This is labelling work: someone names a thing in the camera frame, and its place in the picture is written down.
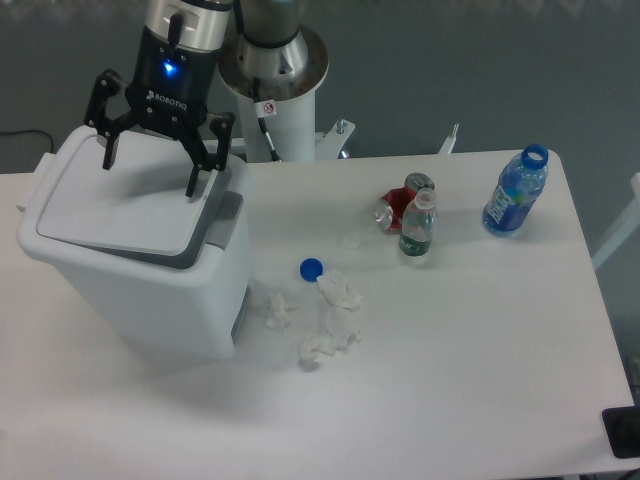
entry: crumpled paper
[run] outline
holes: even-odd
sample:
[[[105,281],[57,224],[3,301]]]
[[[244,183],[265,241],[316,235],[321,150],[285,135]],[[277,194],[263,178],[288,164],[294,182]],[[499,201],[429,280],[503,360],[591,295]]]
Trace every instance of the crumpled paper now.
[[[295,310],[296,306],[288,303],[282,296],[282,292],[269,294],[269,316],[264,324],[272,330],[281,332],[291,325],[290,312]]]
[[[326,335],[307,335],[298,346],[298,356],[303,364],[314,363],[320,354],[333,355],[337,346],[331,337]]]
[[[331,307],[324,326],[338,350],[346,350],[350,343],[362,340],[360,328],[354,322],[354,314],[349,310]]]
[[[334,307],[344,308],[355,312],[364,297],[351,285],[342,272],[331,270],[318,277],[318,288],[324,294],[324,298]]]

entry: blue bottle cap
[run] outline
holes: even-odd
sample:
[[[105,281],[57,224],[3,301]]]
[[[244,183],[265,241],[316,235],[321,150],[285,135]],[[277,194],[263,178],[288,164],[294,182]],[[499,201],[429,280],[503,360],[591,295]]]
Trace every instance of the blue bottle cap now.
[[[532,143],[522,151],[522,164],[531,170],[539,170],[549,161],[549,150],[544,145]]]
[[[307,258],[300,264],[300,275],[307,282],[315,282],[324,272],[322,262],[317,258]]]

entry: red can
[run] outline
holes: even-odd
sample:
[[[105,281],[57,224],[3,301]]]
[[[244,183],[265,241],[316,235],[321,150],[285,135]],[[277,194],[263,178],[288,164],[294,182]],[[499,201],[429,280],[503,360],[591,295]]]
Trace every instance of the red can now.
[[[418,190],[424,187],[436,188],[433,180],[424,173],[410,173],[404,181],[404,187],[389,190],[378,200],[373,217],[382,231],[402,230],[402,214],[413,200]]]

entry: loose bottle cap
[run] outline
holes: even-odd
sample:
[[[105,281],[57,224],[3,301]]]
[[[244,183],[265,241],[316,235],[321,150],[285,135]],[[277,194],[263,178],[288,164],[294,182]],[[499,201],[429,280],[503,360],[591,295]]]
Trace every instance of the loose bottle cap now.
[[[383,232],[386,232],[393,223],[393,208],[384,199],[380,199],[376,202],[376,206],[373,210],[373,218],[375,218],[378,227]]]
[[[322,262],[317,258],[307,258],[300,264],[300,275],[307,282],[316,282],[323,272]]]
[[[522,164],[531,170],[539,170],[549,161],[549,150],[539,143],[532,143],[522,151]]]
[[[436,192],[429,188],[421,188],[418,193],[416,193],[415,198],[416,207],[421,210],[428,210],[436,206]]]
[[[407,178],[404,180],[404,186],[409,190],[417,192],[421,188],[429,187],[432,190],[435,190],[436,185],[433,183],[427,175],[420,172],[413,172],[407,175]]]

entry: white table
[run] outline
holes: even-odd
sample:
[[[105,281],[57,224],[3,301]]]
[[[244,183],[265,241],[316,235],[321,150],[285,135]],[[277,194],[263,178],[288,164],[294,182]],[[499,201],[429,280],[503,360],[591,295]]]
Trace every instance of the white table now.
[[[0,176],[0,478],[502,479],[625,470],[600,412],[631,396],[558,157],[512,239],[480,212],[514,152],[253,165],[256,286],[225,363],[118,337],[15,242],[28,175]],[[370,223],[412,171],[436,182],[426,263]],[[341,237],[357,232],[348,250]],[[312,372],[326,303],[307,256],[366,297],[364,340]],[[281,290],[299,308],[262,322]]]

